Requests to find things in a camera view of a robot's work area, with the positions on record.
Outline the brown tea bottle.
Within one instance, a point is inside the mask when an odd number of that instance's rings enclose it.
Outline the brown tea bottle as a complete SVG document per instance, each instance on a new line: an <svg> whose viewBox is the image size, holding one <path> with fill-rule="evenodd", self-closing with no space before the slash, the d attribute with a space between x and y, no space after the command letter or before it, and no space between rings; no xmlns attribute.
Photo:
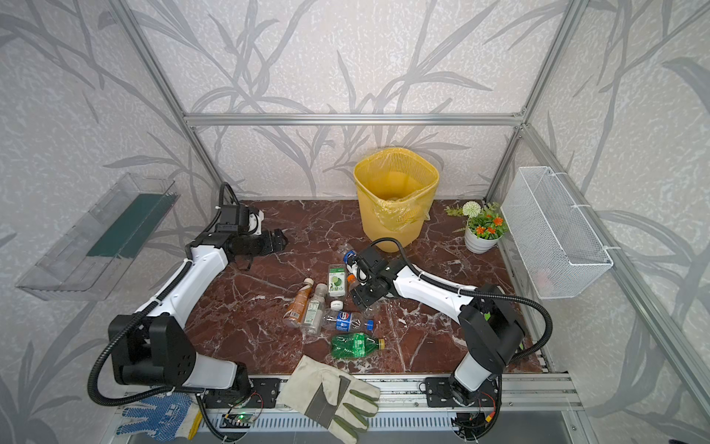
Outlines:
<svg viewBox="0 0 710 444"><path fill-rule="evenodd" d="M314 280L307 277L283 316L283 323L286 327L297 329L301 326L312 288L314 288Z"/></svg>

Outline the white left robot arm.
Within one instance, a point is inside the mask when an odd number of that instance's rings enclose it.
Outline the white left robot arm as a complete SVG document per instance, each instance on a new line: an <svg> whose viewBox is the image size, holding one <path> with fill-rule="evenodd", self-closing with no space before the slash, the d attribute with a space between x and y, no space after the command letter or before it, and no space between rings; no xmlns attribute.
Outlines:
<svg viewBox="0 0 710 444"><path fill-rule="evenodd" d="M199 354L185 326L213 280L240 258L280 253L288 240L263 228L264 213L243 203L220 205L213 221L186 245L186 257L135 313L116 316L109 342L90 371L87 392L101 406L136 403L171 392L224 392L236 401L253 393L245 364Z"/></svg>

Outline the green label slim bottle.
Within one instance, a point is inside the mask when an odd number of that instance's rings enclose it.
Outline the green label slim bottle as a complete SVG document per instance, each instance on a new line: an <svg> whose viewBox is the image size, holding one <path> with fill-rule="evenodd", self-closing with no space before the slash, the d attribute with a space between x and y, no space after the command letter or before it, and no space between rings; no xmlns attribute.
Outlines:
<svg viewBox="0 0 710 444"><path fill-rule="evenodd" d="M325 296L327 294L328 287L325 283L319 283L315 287L301 325L304 336L316 336L320 333L325 314Z"/></svg>

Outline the square lime label bottle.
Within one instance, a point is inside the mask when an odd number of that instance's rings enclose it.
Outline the square lime label bottle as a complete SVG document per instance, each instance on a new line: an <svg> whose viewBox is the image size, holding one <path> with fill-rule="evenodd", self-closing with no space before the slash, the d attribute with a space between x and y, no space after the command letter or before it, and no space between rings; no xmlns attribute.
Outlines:
<svg viewBox="0 0 710 444"><path fill-rule="evenodd" d="M328 268L328 294L331 298L342 298L347 293L347 268L344 265L331 265Z"/></svg>

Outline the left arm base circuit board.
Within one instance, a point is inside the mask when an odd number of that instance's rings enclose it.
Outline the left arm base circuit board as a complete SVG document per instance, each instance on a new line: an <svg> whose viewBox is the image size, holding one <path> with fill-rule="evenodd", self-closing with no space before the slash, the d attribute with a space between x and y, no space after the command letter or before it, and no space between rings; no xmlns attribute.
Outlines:
<svg viewBox="0 0 710 444"><path fill-rule="evenodd" d="M255 425L260 416L261 412L223 414L219 427L225 430L249 429Z"/></svg>

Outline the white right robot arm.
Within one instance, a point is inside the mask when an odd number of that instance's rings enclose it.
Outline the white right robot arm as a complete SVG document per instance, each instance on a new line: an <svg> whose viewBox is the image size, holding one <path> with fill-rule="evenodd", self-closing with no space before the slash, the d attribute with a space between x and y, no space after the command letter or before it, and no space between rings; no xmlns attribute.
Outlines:
<svg viewBox="0 0 710 444"><path fill-rule="evenodd" d="M510 365L536 354L552 337L547 309L534 300L498 292L493 286L466 286L418 268L394 238L380 238L367 248L344 253L344 264L358 285L349 294L363 311L388 297L426 305L456 321L467 354L449 377L451 396L463 407L474 404L482 387ZM541 315L545 330L523 349L525 326L513 305L526 305Z"/></svg>

